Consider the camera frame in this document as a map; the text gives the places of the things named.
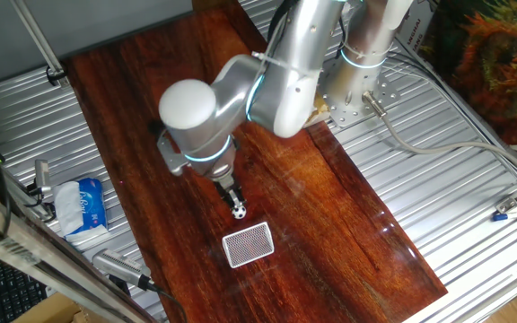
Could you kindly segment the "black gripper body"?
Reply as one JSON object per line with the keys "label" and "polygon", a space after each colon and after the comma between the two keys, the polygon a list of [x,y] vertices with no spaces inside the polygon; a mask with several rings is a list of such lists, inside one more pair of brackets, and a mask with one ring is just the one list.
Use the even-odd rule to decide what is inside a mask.
{"label": "black gripper body", "polygon": [[225,175],[214,182],[220,197],[229,196],[231,193],[239,195],[240,184],[233,175]]}

